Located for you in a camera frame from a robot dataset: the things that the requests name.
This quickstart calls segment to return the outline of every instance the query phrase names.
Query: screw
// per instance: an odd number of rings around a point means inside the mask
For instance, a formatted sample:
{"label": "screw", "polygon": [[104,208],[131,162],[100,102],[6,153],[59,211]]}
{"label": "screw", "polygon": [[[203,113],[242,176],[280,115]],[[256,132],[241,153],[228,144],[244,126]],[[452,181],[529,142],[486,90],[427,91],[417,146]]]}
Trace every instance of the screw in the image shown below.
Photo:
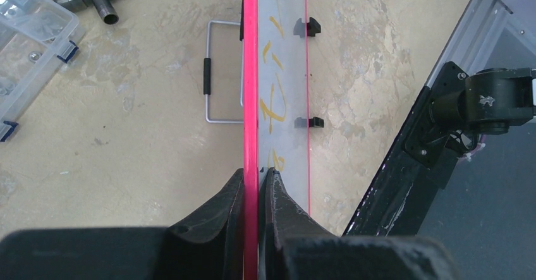
{"label": "screw", "polygon": [[28,55],[28,59],[30,60],[30,62],[35,63],[37,62],[37,60],[39,60],[39,58],[41,58],[41,55],[42,54],[39,51],[32,51]]}

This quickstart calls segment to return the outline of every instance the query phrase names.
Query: pink strip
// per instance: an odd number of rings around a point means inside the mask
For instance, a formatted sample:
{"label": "pink strip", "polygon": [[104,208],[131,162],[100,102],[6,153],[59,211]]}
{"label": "pink strip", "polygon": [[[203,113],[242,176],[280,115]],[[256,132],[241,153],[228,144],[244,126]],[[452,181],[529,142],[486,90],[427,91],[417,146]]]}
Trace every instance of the pink strip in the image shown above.
{"label": "pink strip", "polygon": [[244,0],[244,279],[256,280],[259,263],[259,0]]}
{"label": "pink strip", "polygon": [[[307,16],[307,0],[305,0],[305,18],[304,21],[307,22],[309,17]],[[307,34],[307,24],[305,24],[305,34]],[[309,119],[309,40],[308,37],[305,37],[305,80],[306,80],[306,91],[307,91],[307,119]],[[310,128],[307,126],[307,199],[308,199],[308,212],[311,216],[311,143],[310,143]]]}

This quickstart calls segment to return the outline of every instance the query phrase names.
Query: plastic storage box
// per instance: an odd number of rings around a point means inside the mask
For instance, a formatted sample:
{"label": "plastic storage box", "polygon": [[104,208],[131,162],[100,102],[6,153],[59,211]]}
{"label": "plastic storage box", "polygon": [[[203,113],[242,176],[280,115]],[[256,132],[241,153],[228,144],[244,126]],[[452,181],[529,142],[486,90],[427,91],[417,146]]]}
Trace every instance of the plastic storage box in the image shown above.
{"label": "plastic storage box", "polygon": [[78,23],[52,0],[0,0],[0,141],[76,53],[85,32]]}

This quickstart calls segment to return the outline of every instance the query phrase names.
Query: black mounting plate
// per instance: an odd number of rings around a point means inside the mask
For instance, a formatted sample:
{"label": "black mounting plate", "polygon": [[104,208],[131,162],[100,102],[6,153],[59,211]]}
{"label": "black mounting plate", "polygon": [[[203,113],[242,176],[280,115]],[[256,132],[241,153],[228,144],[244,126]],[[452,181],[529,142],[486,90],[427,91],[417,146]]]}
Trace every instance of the black mounting plate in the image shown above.
{"label": "black mounting plate", "polygon": [[436,98],[464,89],[465,81],[458,78],[460,73],[467,76],[454,62],[447,62],[443,65],[434,86],[430,90],[424,108],[421,109],[404,142],[404,151],[427,168],[436,164],[451,133],[432,122],[430,106]]}

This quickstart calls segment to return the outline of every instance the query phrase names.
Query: beige tabletop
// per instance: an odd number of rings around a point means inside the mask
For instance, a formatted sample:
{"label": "beige tabletop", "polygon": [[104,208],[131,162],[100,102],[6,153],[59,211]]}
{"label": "beige tabletop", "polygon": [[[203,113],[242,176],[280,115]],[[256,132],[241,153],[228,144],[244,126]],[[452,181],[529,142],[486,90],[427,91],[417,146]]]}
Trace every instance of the beige tabletop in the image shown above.
{"label": "beige tabletop", "polygon": [[[469,0],[309,0],[312,216],[341,233]],[[0,145],[0,237],[170,225],[243,164],[242,126],[204,119],[206,24],[241,0],[119,0],[79,13],[80,53]],[[217,27],[213,115],[240,118],[238,29]]]}

